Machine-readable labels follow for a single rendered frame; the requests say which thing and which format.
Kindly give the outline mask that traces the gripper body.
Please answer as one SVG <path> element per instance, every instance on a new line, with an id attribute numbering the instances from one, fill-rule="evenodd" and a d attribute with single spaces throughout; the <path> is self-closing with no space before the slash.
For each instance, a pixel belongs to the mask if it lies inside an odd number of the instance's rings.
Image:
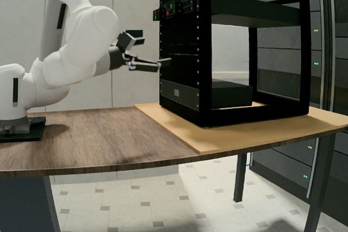
<path id="1" fill-rule="evenodd" d="M 124 55 L 118 46 L 109 46 L 107 51 L 110 57 L 110 65 L 108 70 L 119 68 L 121 65 L 126 65 L 126 61 L 132 60 L 132 57 Z"/>

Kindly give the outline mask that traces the tan wooden board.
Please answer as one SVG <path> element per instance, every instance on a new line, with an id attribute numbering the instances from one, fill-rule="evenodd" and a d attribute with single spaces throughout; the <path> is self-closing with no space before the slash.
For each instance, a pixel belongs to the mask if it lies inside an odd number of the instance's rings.
<path id="1" fill-rule="evenodd" d="M 133 104 L 199 155 L 264 145 L 348 126 L 348 116 L 309 107 L 309 114 L 202 129 L 159 103 Z"/>

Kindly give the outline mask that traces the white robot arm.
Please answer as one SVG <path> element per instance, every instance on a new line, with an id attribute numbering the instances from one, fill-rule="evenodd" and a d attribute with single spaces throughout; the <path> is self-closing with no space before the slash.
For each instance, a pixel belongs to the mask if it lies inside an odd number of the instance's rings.
<path id="1" fill-rule="evenodd" d="M 65 24 L 66 44 L 61 47 Z M 105 6 L 47 0 L 39 57 L 30 72 L 19 64 L 0 67 L 0 134 L 30 133 L 33 121 L 27 110 L 55 104 L 68 95 L 70 84 L 106 73 L 107 48 L 116 31 L 117 17 Z"/>

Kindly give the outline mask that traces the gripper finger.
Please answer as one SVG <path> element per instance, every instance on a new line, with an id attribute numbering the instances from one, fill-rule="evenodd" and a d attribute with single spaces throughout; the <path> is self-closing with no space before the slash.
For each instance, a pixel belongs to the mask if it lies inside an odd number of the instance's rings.
<path id="1" fill-rule="evenodd" d="M 144 36 L 143 36 L 143 37 L 134 37 L 134 38 L 136 39 L 136 41 L 134 42 L 133 45 L 138 45 L 138 44 L 144 43 L 144 40 L 145 40 L 145 37 L 144 37 Z M 110 46 L 113 46 L 113 45 L 117 46 L 116 42 L 117 42 L 117 40 L 116 40 L 115 42 L 112 42 L 112 43 L 110 44 Z"/>
<path id="2" fill-rule="evenodd" d="M 128 65 L 128 70 L 140 70 L 140 71 L 150 71 L 157 72 L 158 68 L 161 66 L 169 65 L 171 58 L 163 58 L 158 60 L 150 60 L 142 57 L 138 57 L 136 54 L 130 52 L 124 52 L 124 55 L 134 57 L 133 61 L 126 61 Z"/>

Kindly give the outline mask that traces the black metal rack frame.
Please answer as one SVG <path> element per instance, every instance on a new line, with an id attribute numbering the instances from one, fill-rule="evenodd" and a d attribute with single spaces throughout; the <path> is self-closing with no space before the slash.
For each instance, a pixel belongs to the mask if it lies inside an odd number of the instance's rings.
<path id="1" fill-rule="evenodd" d="M 300 8 L 282 5 L 298 2 Z M 212 78 L 216 23 L 250 27 L 248 85 Z M 257 91 L 257 28 L 283 26 L 301 26 L 299 101 Z M 196 0 L 196 12 L 159 21 L 159 59 L 169 57 L 169 65 L 159 67 L 159 105 L 202 129 L 302 115 L 310 101 L 310 10 L 304 0 Z M 268 105 L 252 106 L 252 101 Z"/>

